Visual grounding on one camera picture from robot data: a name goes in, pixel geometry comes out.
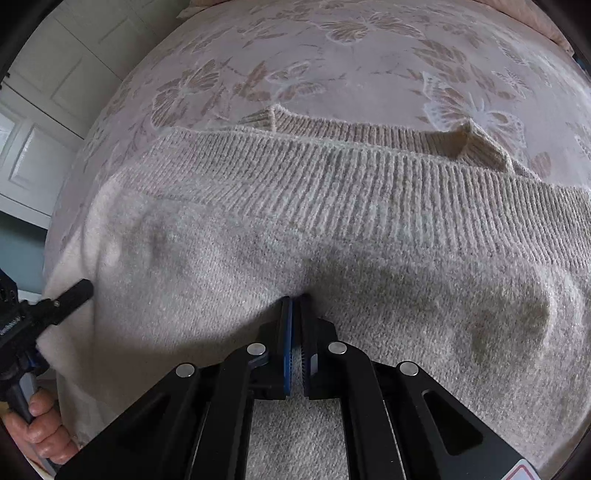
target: wall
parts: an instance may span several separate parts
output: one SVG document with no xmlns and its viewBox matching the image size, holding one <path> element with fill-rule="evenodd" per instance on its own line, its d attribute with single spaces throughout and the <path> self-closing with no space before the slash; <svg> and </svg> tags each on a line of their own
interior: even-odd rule
<svg viewBox="0 0 591 480">
<path fill-rule="evenodd" d="M 0 268 L 20 290 L 41 293 L 47 231 L 0 212 Z"/>
</svg>

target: sweater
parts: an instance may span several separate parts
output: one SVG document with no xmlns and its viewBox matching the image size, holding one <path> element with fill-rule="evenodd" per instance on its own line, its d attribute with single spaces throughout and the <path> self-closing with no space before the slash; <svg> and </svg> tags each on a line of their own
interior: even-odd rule
<svg viewBox="0 0 591 480">
<path fill-rule="evenodd" d="M 95 298 L 39 340 L 86 443 L 181 362 L 220 362 L 309 292 L 371 359 L 412 360 L 550 478 L 590 418 L 591 197 L 455 132 L 276 106 L 173 128 L 100 189 L 46 294 Z M 347 478 L 338 403 L 254 408 L 248 478 Z"/>
</svg>

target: hand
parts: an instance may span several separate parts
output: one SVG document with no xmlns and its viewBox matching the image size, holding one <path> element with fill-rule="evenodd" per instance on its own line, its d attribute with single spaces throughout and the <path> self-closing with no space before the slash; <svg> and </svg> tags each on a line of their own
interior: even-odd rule
<svg viewBox="0 0 591 480">
<path fill-rule="evenodd" d="M 6 413 L 2 420 L 25 456 L 36 463 L 41 457 L 62 465 L 78 452 L 78 447 L 61 424 L 61 415 L 53 408 L 53 404 L 53 396 L 47 390 L 40 389 L 29 402 L 29 411 L 36 417 L 33 423 L 27 425 L 14 412 Z"/>
</svg>

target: black metal frame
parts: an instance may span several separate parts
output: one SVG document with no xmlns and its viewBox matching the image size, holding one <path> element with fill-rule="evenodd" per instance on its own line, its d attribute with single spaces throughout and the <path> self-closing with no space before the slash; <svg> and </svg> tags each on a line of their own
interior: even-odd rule
<svg viewBox="0 0 591 480">
<path fill-rule="evenodd" d="M 501 480 L 520 463 L 535 474 L 416 364 L 378 364 L 340 342 L 309 296 L 285 297 L 280 306 L 255 343 L 222 363 L 172 370 L 56 480 L 243 480 L 254 400 L 289 393 L 292 323 L 300 331 L 306 396 L 340 399 L 351 480 Z"/>
</svg>

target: bedspread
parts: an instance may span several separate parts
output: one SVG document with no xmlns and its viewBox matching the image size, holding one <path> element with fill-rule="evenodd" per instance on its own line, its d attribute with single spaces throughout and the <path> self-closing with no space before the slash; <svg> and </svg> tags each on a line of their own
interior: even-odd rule
<svg viewBox="0 0 591 480">
<path fill-rule="evenodd" d="M 172 126 L 232 124 L 272 103 L 448 131 L 472 118 L 545 181 L 591 185 L 591 95 L 575 62 L 471 0 L 235 0 L 201 12 L 123 81 L 66 181 L 46 278 L 94 195 Z"/>
</svg>

